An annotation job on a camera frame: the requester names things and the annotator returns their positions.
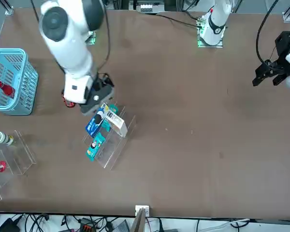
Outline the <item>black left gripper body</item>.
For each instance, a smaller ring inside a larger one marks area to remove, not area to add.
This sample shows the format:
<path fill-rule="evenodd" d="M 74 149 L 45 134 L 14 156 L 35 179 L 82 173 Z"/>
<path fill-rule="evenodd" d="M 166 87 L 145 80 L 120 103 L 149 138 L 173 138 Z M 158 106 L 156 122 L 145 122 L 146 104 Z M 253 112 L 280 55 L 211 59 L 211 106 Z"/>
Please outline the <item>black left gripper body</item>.
<path fill-rule="evenodd" d="M 282 31 L 275 39 L 275 45 L 279 57 L 290 55 L 290 31 Z"/>

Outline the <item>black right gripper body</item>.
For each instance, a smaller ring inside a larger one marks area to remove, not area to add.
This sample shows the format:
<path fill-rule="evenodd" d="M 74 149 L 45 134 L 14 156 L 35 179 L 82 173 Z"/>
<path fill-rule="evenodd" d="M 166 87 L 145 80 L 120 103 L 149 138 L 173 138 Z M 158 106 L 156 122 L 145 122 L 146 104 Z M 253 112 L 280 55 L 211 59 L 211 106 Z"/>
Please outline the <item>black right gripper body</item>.
<path fill-rule="evenodd" d="M 109 102 L 114 96 L 115 89 L 110 85 L 102 87 L 100 90 L 95 91 L 91 89 L 86 103 L 81 104 L 81 113 L 83 115 L 90 115 L 94 113 L 102 103 Z"/>

